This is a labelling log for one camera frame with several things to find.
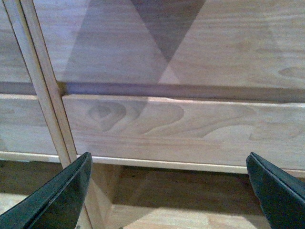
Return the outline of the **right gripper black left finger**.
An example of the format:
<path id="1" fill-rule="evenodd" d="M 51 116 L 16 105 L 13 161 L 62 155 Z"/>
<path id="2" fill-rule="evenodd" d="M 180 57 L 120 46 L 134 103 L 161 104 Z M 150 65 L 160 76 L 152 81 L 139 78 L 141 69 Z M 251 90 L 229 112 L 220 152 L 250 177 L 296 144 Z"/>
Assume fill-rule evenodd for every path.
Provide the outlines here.
<path id="1" fill-rule="evenodd" d="M 91 178 L 92 156 L 84 153 L 19 204 L 0 216 L 2 229 L 74 229 Z"/>

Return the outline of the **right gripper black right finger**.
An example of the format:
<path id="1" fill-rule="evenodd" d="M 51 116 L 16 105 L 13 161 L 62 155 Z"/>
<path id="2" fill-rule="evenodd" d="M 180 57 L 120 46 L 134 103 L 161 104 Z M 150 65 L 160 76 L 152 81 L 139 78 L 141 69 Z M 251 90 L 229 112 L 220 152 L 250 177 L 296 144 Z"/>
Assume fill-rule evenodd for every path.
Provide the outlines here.
<path id="1" fill-rule="evenodd" d="M 251 152 L 246 167 L 253 191 L 273 229 L 305 227 L 305 183 Z"/>

